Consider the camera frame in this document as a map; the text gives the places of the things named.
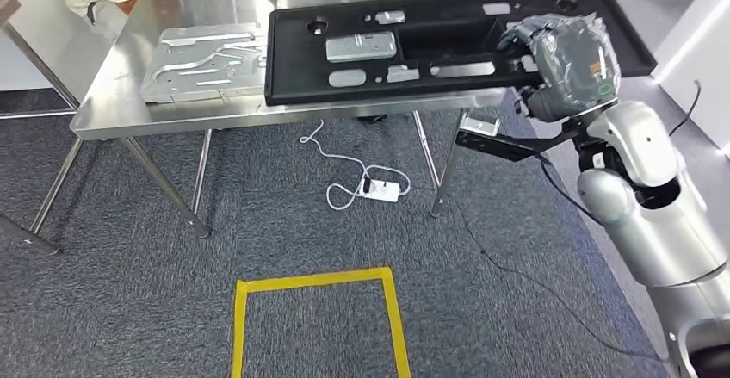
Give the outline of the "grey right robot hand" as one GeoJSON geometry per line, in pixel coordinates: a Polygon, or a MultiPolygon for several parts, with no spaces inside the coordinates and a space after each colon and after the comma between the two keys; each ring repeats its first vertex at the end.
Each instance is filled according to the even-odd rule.
{"type": "Polygon", "coordinates": [[[562,121],[617,98],[622,79],[603,19],[596,14],[533,15],[509,26],[497,49],[525,45],[542,84],[523,91],[529,115],[562,121]]]}

